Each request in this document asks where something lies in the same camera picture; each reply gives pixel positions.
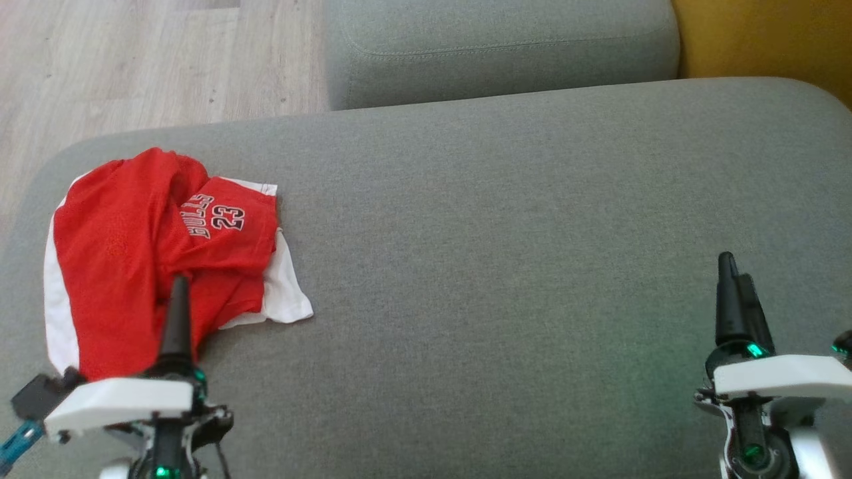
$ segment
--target red and white garment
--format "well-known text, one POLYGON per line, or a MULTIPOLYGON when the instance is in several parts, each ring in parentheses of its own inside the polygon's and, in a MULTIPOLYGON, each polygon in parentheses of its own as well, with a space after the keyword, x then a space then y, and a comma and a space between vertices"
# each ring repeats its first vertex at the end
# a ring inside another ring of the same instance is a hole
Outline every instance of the red and white garment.
POLYGON ((278 225, 276 185, 208 177, 152 148, 72 183, 44 255, 48 355, 88 380, 155 359, 171 282, 190 278, 193 351, 217 329, 314 314, 278 225))

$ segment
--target wooden floor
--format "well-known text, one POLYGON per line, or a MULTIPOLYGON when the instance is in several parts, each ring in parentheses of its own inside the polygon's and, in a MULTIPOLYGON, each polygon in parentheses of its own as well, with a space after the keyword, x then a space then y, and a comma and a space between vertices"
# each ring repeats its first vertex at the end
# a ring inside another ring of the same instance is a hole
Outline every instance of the wooden floor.
POLYGON ((0 251, 77 141, 326 110, 320 1, 0 0, 0 251))

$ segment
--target gray ottoman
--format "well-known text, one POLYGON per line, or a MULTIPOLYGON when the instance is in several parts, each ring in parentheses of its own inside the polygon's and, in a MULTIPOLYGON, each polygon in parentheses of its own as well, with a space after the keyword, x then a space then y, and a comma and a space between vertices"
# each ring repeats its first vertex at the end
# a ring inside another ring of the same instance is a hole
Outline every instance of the gray ottoman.
POLYGON ((328 0, 334 109, 674 78, 670 0, 328 0))
MULTIPOLYGON (((234 477, 717 479, 722 420, 692 405, 717 253, 754 275, 779 350, 827 354, 852 326, 843 105, 772 78, 570 89, 67 149, 0 263, 0 397, 49 368, 52 210, 75 176, 152 145, 281 186, 316 311, 205 349, 210 395, 236 411, 234 477)), ((819 420, 852 476, 849 406, 819 420)), ((42 444, 14 477, 94 477, 123 453, 97 434, 42 444)))

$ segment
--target red fabric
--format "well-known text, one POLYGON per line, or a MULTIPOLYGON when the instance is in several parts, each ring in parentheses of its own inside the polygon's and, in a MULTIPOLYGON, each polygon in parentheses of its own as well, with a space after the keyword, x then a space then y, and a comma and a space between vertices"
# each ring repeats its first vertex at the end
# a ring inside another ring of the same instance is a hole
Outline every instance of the red fabric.
POLYGON ((159 148, 77 180, 54 241, 81 373, 94 381, 152 364, 175 274, 190 277, 196 353, 234 316, 260 311, 277 227, 274 196, 159 148))

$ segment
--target black cable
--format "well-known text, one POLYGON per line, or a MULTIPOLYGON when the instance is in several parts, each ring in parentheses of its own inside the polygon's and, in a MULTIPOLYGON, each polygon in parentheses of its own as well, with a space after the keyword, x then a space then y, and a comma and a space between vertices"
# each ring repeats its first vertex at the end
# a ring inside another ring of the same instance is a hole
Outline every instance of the black cable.
POLYGON ((222 453, 222 444, 220 442, 216 443, 216 454, 219 455, 219 464, 222 465, 222 474, 225 475, 225 479, 231 479, 231 471, 227 467, 227 460, 225 459, 225 454, 222 453))

